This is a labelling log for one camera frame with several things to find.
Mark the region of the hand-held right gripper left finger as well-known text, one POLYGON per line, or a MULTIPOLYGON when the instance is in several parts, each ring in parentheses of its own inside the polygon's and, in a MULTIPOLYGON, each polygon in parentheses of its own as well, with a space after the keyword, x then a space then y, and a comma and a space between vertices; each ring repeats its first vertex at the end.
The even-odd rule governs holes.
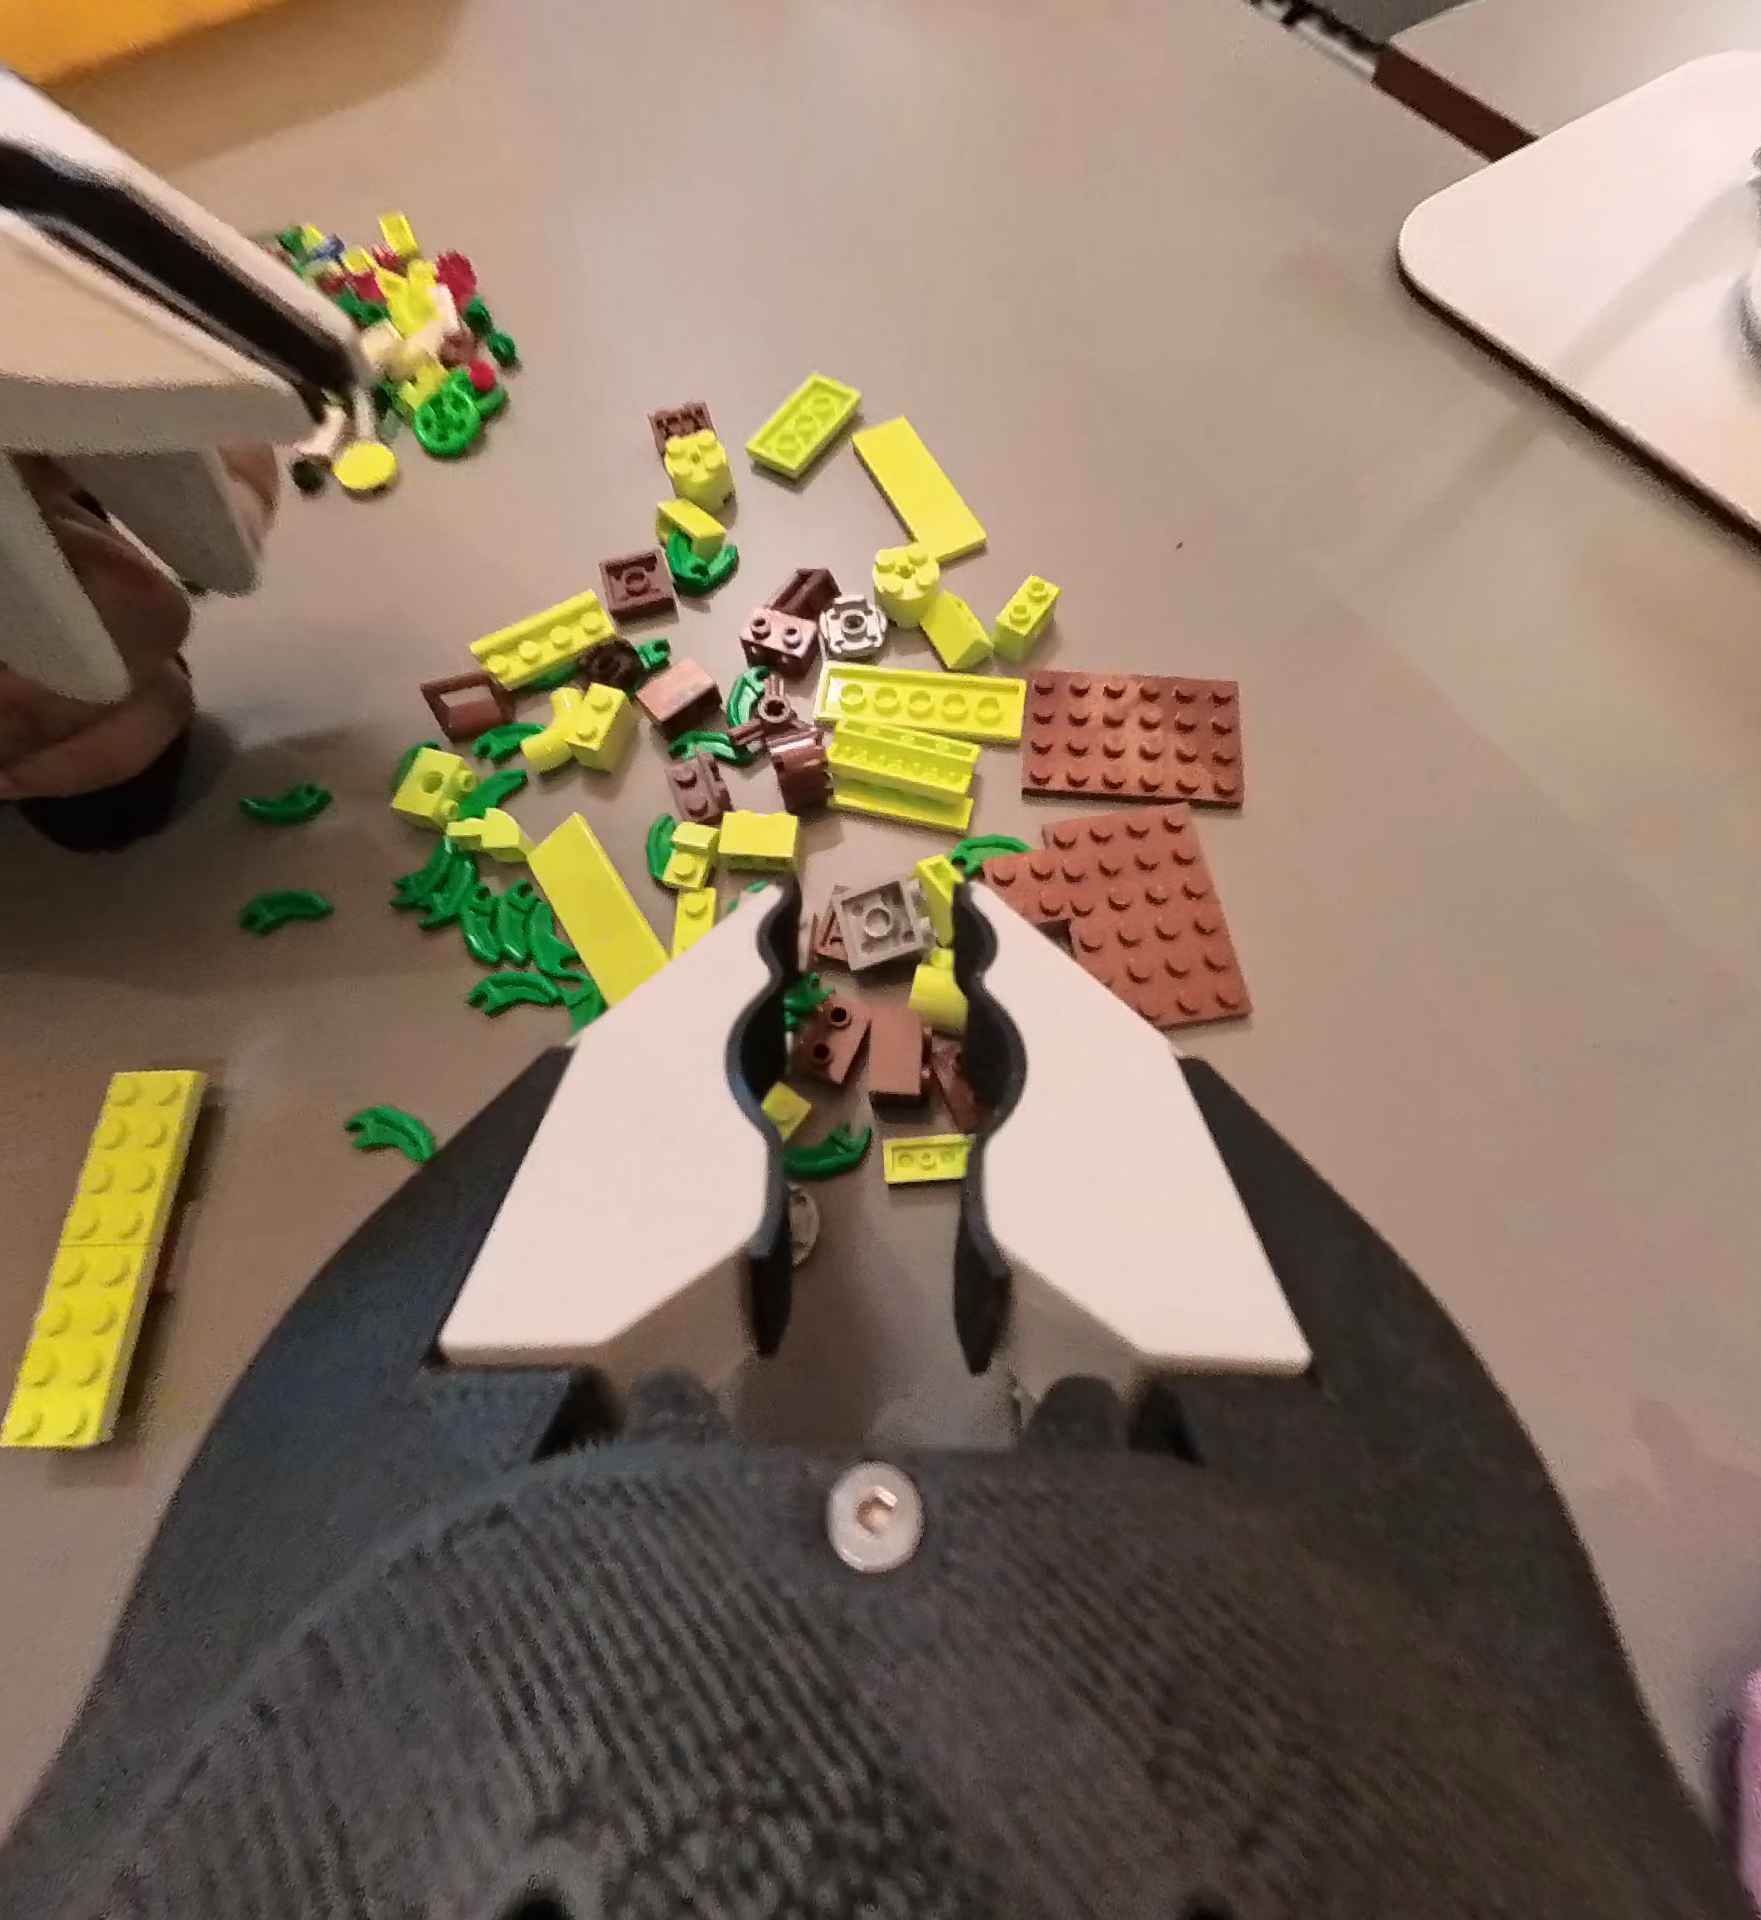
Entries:
POLYGON ((783 989, 800 896, 748 892, 564 1055, 438 1335, 457 1366, 737 1371, 792 1314, 783 989))

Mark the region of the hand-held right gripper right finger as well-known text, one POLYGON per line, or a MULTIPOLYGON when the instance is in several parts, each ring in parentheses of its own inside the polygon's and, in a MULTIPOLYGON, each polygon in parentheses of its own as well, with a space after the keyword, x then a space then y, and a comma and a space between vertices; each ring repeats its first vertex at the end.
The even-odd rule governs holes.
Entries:
POLYGON ((1183 1056, 991 887, 955 896, 961 1177, 954 1318, 975 1377, 1303 1377, 1309 1341, 1183 1056))

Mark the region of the heap of small colourful toy pieces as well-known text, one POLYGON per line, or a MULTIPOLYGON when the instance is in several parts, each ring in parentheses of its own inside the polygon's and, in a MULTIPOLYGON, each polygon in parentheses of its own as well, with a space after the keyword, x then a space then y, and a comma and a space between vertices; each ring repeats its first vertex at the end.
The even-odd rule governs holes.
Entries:
POLYGON ((259 233, 305 290, 354 327, 361 379, 329 396, 320 425, 288 449, 302 497, 393 493, 402 446, 434 465, 472 457, 509 403, 518 347, 497 326, 472 260, 428 249, 402 210, 378 217, 372 244, 293 225, 259 233))

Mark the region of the pile of mixed toy bricks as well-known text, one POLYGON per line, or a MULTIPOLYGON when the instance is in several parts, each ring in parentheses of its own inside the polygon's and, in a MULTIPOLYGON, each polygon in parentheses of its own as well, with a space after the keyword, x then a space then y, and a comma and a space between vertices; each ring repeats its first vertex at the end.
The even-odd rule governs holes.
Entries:
POLYGON ((741 556, 736 476, 711 406, 649 414, 667 495, 655 538, 601 562, 601 587, 470 643, 472 669, 423 682, 438 738, 407 748, 387 781, 394 818, 428 834, 394 876, 387 909, 417 931, 454 931, 483 971, 467 1007, 485 1019, 558 1007, 574 1036, 703 940, 730 909, 800 869, 800 821, 820 808, 943 831, 907 883, 915 1007, 961 1026, 950 984, 948 906, 1012 838, 961 828, 983 748, 1017 743, 1029 687, 987 676, 1042 634, 1052 587, 1029 577, 987 633, 941 565, 983 531, 961 509, 907 420, 854 433, 858 458, 915 538, 878 553, 872 595, 827 567, 795 572, 741 628, 744 669, 715 682, 664 633, 631 638, 683 605, 711 602, 741 556), (646 871, 673 898, 661 941, 584 812, 531 834, 512 806, 574 773, 611 781, 653 733, 667 808, 646 825, 646 871))

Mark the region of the person's left hand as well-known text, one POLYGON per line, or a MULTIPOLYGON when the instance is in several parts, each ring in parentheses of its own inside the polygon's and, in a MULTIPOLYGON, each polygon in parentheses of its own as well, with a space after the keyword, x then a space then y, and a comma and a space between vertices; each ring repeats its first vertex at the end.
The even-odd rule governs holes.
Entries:
POLYGON ((17 458, 26 493, 126 669, 119 703, 76 703, 0 663, 0 802, 76 802, 142 781, 194 722, 187 589, 48 458, 17 458))

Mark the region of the yellow plastic container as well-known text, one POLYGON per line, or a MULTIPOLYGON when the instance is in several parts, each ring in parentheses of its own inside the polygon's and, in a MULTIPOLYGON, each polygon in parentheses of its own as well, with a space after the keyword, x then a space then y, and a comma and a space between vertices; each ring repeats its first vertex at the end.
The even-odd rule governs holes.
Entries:
POLYGON ((284 4, 0 4, 0 58, 64 82, 284 4))

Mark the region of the brown notched studded toy plate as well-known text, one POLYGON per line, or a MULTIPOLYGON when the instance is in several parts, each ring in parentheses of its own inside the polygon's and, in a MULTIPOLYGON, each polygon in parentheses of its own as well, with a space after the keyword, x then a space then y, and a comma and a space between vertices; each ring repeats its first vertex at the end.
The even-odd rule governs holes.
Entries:
POLYGON ((1051 821, 1038 850, 995 854, 978 877, 1024 920, 1066 934, 1084 971, 1155 1026, 1252 1019, 1189 808, 1122 806, 1051 821))

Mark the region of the brown rectangular studded toy plate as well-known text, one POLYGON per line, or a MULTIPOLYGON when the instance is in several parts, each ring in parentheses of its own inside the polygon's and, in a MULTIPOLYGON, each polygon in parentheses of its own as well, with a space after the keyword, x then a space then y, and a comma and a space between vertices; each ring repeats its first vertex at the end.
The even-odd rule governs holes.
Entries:
POLYGON ((1059 802, 1242 808, 1236 681, 1035 671, 1024 705, 1019 792, 1059 802))

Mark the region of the long lime studded toy plate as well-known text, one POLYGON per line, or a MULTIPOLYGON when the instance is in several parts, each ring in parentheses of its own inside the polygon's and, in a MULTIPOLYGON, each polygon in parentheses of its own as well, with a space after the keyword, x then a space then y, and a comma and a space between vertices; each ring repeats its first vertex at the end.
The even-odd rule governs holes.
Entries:
POLYGON ((4 1450, 91 1450, 114 1433, 202 1090, 206 1074, 187 1068, 109 1077, 10 1390, 4 1450))

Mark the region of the white book stand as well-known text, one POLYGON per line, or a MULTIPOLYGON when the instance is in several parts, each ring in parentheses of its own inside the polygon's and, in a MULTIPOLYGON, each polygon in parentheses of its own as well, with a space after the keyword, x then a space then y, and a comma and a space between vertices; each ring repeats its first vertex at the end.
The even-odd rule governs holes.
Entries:
POLYGON ((1428 197, 1397 263, 1761 542, 1761 52, 1679 65, 1428 197))

